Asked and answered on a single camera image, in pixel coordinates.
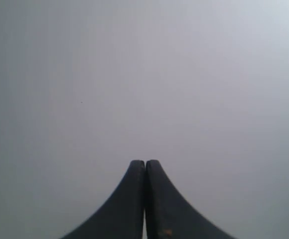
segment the black rubber pad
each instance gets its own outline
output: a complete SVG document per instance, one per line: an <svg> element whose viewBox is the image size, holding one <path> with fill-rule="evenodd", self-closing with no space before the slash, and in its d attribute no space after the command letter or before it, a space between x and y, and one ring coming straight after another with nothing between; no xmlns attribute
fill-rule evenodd
<svg viewBox="0 0 289 239"><path fill-rule="evenodd" d="M63 239L141 239L145 164L134 160L104 205Z"/></svg>
<svg viewBox="0 0 289 239"><path fill-rule="evenodd" d="M146 163L145 217L148 239L233 239L181 196L157 160Z"/></svg>

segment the gray background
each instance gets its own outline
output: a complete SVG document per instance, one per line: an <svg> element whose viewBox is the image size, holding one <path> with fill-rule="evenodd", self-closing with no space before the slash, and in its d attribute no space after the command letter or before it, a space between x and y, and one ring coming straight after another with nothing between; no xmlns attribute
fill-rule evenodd
<svg viewBox="0 0 289 239"><path fill-rule="evenodd" d="M0 0L0 239L68 233L132 159L289 239L289 0Z"/></svg>

